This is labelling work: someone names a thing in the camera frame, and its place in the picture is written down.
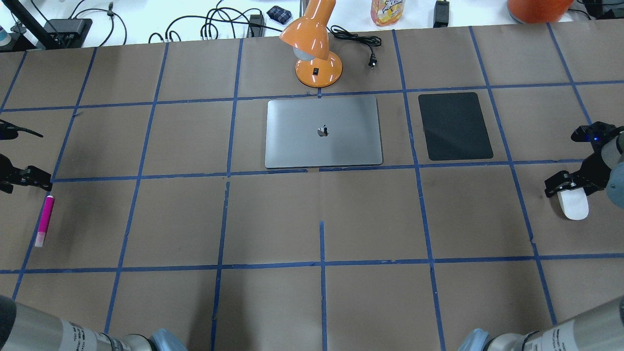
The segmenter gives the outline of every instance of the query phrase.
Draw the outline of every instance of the snack bag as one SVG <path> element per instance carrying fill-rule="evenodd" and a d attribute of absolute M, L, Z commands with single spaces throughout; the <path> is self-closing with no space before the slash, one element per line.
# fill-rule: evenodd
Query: snack bag
<path fill-rule="evenodd" d="M 371 18 L 379 27 L 397 23 L 403 15 L 404 0 L 373 0 Z"/>

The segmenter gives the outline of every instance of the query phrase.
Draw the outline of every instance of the white table surface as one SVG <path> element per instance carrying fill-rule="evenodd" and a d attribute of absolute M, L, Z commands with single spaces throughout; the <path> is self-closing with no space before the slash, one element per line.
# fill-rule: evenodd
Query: white table surface
<path fill-rule="evenodd" d="M 405 12 L 401 20 L 387 27 L 377 27 L 370 17 L 371 3 L 369 0 L 337 0 L 329 25 L 337 24 L 351 32 L 378 31 L 385 29 L 429 28 L 433 23 L 433 9 L 435 0 L 405 0 Z M 29 0 L 21 0 L 31 14 L 43 24 L 43 18 L 35 11 Z M 39 9 L 48 19 L 67 18 L 78 0 L 35 0 Z M 80 9 L 98 7 L 106 9 L 109 1 L 87 0 Z M 515 24 L 507 12 L 506 0 L 450 0 L 450 26 L 486 26 L 492 24 Z M 205 16 L 209 9 L 217 4 L 217 0 L 116 0 L 114 8 L 125 21 L 128 27 L 127 44 L 146 43 L 153 32 L 163 34 L 169 23 L 177 17 L 194 14 Z M 278 22 L 268 18 L 266 11 L 274 5 L 281 6 L 299 15 L 299 0 L 224 0 L 221 6 L 228 6 L 244 11 L 257 7 L 265 12 L 266 25 L 283 29 Z M 93 19 L 93 26 L 87 36 L 84 46 L 98 46 L 110 31 L 110 19 L 104 12 L 85 12 L 81 17 Z M 583 14 L 577 12 L 566 13 L 561 21 L 586 21 Z M 203 24 L 201 19 L 182 19 L 173 25 L 183 41 L 200 40 L 199 28 Z M 11 14 L 0 3 L 0 26 L 6 29 L 13 25 Z M 218 23 L 219 38 L 232 38 L 232 29 L 229 24 Z M 236 37 L 246 33 L 246 25 L 236 25 Z M 277 36 L 279 32 L 267 29 L 265 36 Z M 27 37 L 35 42 L 32 34 Z M 115 31 L 105 44 L 119 45 L 124 38 L 124 31 L 118 19 L 115 20 Z"/>

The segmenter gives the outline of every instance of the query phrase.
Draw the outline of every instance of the laptop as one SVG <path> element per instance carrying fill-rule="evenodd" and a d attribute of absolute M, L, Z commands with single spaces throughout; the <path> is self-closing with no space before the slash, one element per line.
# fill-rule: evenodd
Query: laptop
<path fill-rule="evenodd" d="M 374 96 L 268 102 L 266 168 L 378 165 L 383 162 Z"/>

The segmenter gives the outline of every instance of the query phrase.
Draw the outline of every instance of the pink marker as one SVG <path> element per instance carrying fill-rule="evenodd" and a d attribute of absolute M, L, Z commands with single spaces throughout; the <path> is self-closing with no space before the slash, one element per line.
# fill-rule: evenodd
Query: pink marker
<path fill-rule="evenodd" d="M 35 247 L 43 247 L 43 241 L 46 239 L 47 226 L 50 224 L 52 216 L 52 208 L 54 207 L 54 196 L 48 195 L 43 205 L 43 213 L 37 230 L 37 239 L 35 239 Z"/>

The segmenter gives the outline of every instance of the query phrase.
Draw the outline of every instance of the black mouse pad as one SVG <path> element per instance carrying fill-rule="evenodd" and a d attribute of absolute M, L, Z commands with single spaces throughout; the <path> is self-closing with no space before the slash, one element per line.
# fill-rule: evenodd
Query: black mouse pad
<path fill-rule="evenodd" d="M 431 160 L 494 156 L 476 93 L 423 94 L 418 97 L 418 103 Z"/>

